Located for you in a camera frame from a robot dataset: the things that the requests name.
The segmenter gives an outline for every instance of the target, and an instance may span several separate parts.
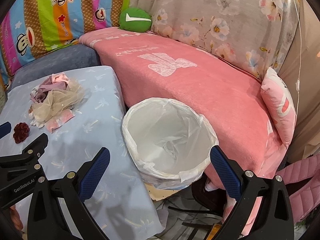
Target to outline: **green pillow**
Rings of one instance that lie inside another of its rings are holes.
[[[142,9],[130,7],[125,9],[119,17],[120,29],[144,33],[151,27],[151,16]]]

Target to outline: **trash can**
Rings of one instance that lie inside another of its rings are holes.
[[[209,121],[174,99],[149,98],[132,106],[122,130],[143,180],[158,189],[182,189],[199,179],[218,145]]]

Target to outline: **blue textured pad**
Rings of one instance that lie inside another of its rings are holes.
[[[0,125],[0,139],[11,132],[11,124],[6,122]]]
[[[241,198],[241,183],[227,160],[216,147],[211,148],[210,160],[228,195],[239,201]]]
[[[110,152],[104,149],[80,182],[79,198],[82,203],[92,197],[109,163]]]

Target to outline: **table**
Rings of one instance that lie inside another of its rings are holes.
[[[87,101],[75,109],[76,116],[50,134],[45,128],[30,126],[29,137],[20,144],[12,138],[19,122],[30,125],[28,109],[30,92],[44,79],[15,87],[8,94],[0,123],[10,122],[12,132],[0,140],[0,156],[20,154],[43,132],[49,143],[39,159],[48,179],[62,178],[68,171],[77,171],[91,160],[101,147],[110,150],[110,165],[91,199],[85,201],[97,224],[111,240],[144,240],[164,230],[122,137],[124,103],[120,85],[111,67],[97,66],[66,71],[87,89]],[[31,196],[17,203],[26,231]],[[75,236],[81,237],[63,200],[61,208]]]

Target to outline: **pink quilted jacket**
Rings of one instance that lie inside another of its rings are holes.
[[[295,162],[277,172],[285,184],[311,180],[290,196],[294,223],[303,220],[320,204],[320,155]]]

